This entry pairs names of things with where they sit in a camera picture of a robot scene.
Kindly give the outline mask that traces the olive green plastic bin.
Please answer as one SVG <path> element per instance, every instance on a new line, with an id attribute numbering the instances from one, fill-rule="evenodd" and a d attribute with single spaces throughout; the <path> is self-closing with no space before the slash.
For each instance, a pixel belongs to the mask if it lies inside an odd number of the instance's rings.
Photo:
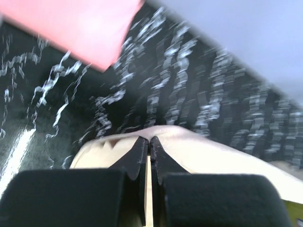
<path id="1" fill-rule="evenodd" d="M 303 227 L 303 200 L 288 201 L 283 200 L 288 211 L 290 220 L 294 227 Z"/>

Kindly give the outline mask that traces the folded pink t shirt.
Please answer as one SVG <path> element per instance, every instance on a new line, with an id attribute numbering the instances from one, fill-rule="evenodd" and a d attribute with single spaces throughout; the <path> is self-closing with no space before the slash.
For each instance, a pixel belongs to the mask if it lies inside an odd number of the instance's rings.
<path id="1" fill-rule="evenodd" d="M 0 13 L 101 71 L 114 65 L 142 0 L 2 0 Z"/>

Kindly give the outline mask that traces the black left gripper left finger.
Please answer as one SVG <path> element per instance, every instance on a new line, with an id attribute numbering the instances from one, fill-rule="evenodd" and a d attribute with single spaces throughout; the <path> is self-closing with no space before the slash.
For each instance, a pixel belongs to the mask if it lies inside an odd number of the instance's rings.
<path id="1" fill-rule="evenodd" d="M 148 141 L 118 140 L 105 166 L 18 173 L 0 200 L 3 227 L 143 227 Z"/>

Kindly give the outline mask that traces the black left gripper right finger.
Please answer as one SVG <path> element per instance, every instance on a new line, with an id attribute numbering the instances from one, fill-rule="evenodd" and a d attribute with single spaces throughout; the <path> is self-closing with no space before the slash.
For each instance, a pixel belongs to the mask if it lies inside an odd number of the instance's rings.
<path id="1" fill-rule="evenodd" d="M 191 174 L 150 141 L 156 227 L 289 227 L 272 183 L 260 175 Z"/>

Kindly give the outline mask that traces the beige t shirt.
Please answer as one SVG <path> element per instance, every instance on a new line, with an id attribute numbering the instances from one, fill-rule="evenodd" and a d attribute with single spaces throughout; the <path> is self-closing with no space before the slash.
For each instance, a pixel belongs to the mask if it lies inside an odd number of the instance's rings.
<path id="1" fill-rule="evenodd" d="M 148 142 L 157 137 L 168 156 L 190 173 L 263 175 L 283 200 L 303 199 L 302 170 L 294 170 L 283 161 L 265 162 L 179 126 L 152 126 L 91 140 L 80 148 L 70 167 L 109 167 L 125 155 L 139 137 Z"/>

